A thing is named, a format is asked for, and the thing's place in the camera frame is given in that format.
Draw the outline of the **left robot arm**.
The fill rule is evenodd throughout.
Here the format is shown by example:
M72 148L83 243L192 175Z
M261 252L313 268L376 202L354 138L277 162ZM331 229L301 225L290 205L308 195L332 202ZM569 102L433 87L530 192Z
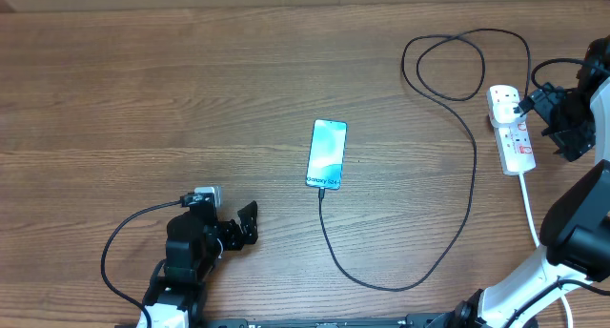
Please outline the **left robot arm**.
M167 225L166 257L156 266L143 297L147 310L139 327L204 327L206 277L227 251L240 251L258 239L257 203L221 221L211 202L190 204Z

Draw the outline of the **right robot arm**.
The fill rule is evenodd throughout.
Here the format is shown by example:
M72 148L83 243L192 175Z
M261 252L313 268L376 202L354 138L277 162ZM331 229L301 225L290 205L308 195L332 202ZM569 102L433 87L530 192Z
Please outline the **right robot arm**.
M609 40L593 41L579 61L574 89L540 84L520 102L488 92L490 120L516 135L535 112L557 153L575 161L589 150L594 167L546 214L540 245L500 283L477 291L433 327L534 327L534 317L565 294L595 289L609 276Z

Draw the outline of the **blue Galaxy smartphone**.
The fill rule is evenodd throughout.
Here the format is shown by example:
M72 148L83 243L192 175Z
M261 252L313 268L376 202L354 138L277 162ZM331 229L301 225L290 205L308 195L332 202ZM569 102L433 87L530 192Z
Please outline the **blue Galaxy smartphone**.
M308 158L306 185L339 190L348 126L346 122L317 119L314 122Z

